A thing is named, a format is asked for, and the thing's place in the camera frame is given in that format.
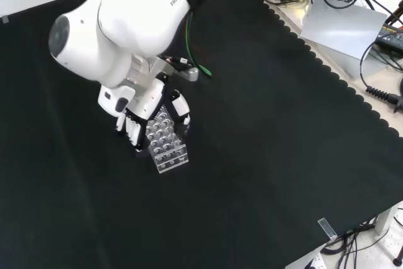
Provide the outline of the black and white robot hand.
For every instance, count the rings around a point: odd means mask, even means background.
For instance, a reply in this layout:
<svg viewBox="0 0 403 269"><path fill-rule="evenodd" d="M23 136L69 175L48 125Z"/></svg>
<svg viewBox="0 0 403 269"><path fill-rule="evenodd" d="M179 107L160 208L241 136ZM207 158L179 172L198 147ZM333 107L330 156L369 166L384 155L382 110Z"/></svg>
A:
<svg viewBox="0 0 403 269"><path fill-rule="evenodd" d="M159 73L151 82L150 87L138 98L130 101L117 118L116 131L120 134L126 133L131 145L138 153L148 150L146 126L156 117L166 100L171 102L174 110L171 118L174 121L174 130L179 137L183 138L190 128L191 117L188 102L177 89L167 92L168 81L169 76L166 73Z"/></svg>

